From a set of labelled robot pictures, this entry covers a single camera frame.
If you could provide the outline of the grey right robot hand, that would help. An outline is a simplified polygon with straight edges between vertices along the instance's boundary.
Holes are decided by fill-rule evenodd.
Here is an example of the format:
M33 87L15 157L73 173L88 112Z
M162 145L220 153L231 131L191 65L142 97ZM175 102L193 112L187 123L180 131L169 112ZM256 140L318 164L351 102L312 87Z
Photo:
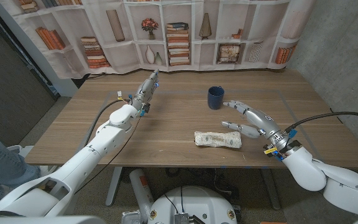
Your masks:
M282 150L286 144L289 143L288 134L281 132L278 124L263 111L251 108L245 103L234 100L224 102L223 105L238 110L238 112L246 116L250 124L255 126L252 127L244 124L222 121L221 124L224 127L239 131L249 138L255 139L259 136L264 136L266 139L269 139L278 150Z

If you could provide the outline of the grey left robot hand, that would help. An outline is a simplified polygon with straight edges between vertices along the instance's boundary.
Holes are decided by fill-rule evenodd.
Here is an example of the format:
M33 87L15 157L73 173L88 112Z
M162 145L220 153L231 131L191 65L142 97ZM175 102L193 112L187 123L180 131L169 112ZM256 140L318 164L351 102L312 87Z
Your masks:
M138 111L151 101L153 93L158 87L158 72L159 69L154 70L148 79L139 86L132 100L132 106Z

